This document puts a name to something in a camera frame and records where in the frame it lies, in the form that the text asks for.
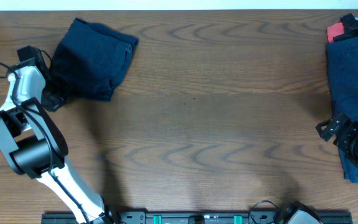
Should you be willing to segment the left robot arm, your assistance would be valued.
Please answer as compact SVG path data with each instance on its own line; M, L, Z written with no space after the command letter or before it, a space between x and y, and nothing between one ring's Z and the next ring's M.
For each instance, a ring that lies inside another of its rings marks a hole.
M19 63L7 67L9 89L0 107L0 150L7 163L53 191L74 223L119 223L71 165L67 142L48 115L65 104L69 86L52 75L46 51L28 45L17 54Z

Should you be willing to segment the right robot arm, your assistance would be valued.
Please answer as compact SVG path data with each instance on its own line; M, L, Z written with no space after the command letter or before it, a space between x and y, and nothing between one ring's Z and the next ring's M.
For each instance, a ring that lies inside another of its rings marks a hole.
M335 114L330 119L318 123L316 130L320 138L328 142L335 137L333 144L344 153L356 168L358 168L358 121L350 119L344 113ZM295 201L274 217L274 223L344 223L350 220L348 213L317 214L306 205Z

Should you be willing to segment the navy blue shorts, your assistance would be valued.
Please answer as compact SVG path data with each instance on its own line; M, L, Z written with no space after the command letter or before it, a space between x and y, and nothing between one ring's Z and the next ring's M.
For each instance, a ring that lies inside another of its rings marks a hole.
M69 86L72 96L110 101L125 79L138 44L133 35L76 18L57 45L52 74Z

